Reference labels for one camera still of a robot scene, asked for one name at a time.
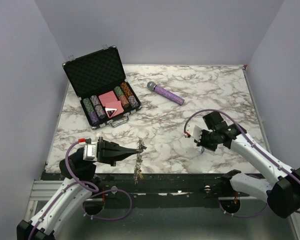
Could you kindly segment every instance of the open case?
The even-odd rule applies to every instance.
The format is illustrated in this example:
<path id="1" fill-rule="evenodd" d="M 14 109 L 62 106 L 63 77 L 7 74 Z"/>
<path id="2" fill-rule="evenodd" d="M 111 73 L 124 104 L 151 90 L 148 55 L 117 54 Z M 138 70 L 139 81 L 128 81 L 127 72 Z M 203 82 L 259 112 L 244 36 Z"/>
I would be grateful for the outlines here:
<path id="1" fill-rule="evenodd" d="M 130 104 L 129 107 L 123 109 L 124 111 L 122 113 L 113 117 L 109 117 L 106 114 L 105 118 L 99 118 L 99 122 L 93 124 L 83 103 L 84 99 L 90 99 L 91 96 L 96 95 L 99 98 L 102 94 L 110 91 L 115 92 L 115 87 L 120 87 L 121 83 L 126 82 L 126 74 L 116 46 L 110 46 L 88 55 L 72 59 L 63 63 L 62 67 L 73 86 L 75 94 L 80 100 L 84 114 L 92 129 L 102 128 L 107 124 L 111 124 L 112 127 L 117 127 L 126 123 L 129 120 L 130 114 L 134 114 L 142 108 L 140 100 L 128 82 L 126 84 L 138 103 L 137 107 L 133 107 Z M 122 118 L 125 119 L 117 124 L 113 123 Z"/>

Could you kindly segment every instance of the marble surface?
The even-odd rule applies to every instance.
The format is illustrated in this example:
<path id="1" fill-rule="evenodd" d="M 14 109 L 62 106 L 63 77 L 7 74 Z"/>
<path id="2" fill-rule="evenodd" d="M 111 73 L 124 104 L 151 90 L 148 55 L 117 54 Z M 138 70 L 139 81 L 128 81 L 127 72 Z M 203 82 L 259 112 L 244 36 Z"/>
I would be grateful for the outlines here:
<path id="1" fill-rule="evenodd" d="M 125 65 L 126 80 L 143 108 L 119 127 L 92 130 L 79 100 L 69 85 L 53 145 L 47 160 L 47 173 L 60 173 L 59 162 L 79 138 L 103 136 L 124 147 L 136 148 L 138 137 L 147 149 L 143 152 L 143 173 L 227 173 L 238 169 L 256 173 L 237 153 L 219 146 L 216 152 L 200 153 L 193 138 L 185 138 L 186 120 L 196 111 L 218 109 L 228 113 L 262 146 L 257 115 L 241 66 Z M 147 89 L 149 81 L 185 99 L 182 106 Z M 206 128 L 202 114 L 192 121 Z M 97 163 L 97 173 L 133 173 L 136 157 L 117 162 L 115 167 Z"/>

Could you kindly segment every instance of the purple microphone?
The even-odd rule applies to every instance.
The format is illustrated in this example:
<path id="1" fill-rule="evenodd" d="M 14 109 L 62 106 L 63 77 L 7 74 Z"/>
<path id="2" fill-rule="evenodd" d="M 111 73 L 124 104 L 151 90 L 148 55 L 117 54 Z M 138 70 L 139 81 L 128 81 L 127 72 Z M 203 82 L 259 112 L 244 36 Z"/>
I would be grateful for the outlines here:
<path id="1" fill-rule="evenodd" d="M 146 85 L 148 89 L 151 91 L 156 92 L 157 94 L 160 94 L 161 96 L 170 99 L 171 101 L 175 102 L 176 104 L 182 105 L 184 104 L 184 99 L 182 97 L 179 97 L 172 92 L 165 90 L 163 87 L 156 85 L 153 81 L 148 82 Z"/>

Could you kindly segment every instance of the pink playing card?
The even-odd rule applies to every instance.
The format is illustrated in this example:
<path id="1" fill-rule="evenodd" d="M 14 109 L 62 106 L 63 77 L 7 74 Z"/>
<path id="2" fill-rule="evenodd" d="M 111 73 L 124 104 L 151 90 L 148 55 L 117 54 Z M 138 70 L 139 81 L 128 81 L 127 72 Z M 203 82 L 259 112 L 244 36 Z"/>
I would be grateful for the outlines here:
<path id="1" fill-rule="evenodd" d="M 106 103 L 113 103 L 113 102 L 116 102 L 118 101 L 114 91 L 109 91 L 105 94 L 102 94 L 99 96 L 99 100 L 102 104 L 102 106 L 106 106 Z"/>
<path id="2" fill-rule="evenodd" d="M 122 114 L 124 109 L 122 108 L 121 101 L 107 102 L 105 104 L 105 112 L 109 118 Z"/>

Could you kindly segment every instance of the gray wall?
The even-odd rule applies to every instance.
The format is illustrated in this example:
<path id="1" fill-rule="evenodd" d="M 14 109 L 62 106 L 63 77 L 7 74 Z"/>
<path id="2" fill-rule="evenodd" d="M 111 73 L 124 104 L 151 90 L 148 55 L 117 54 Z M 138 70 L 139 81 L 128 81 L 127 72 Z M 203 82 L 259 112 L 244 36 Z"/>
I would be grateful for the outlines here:
<path id="1" fill-rule="evenodd" d="M 273 154 L 300 167 L 300 0 L 285 0 L 247 68 Z"/>
<path id="2" fill-rule="evenodd" d="M 0 240 L 16 239 L 66 90 L 64 57 L 33 0 L 0 1 Z"/>
<path id="3" fill-rule="evenodd" d="M 283 0 L 35 0 L 63 55 L 124 64 L 248 64 Z"/>

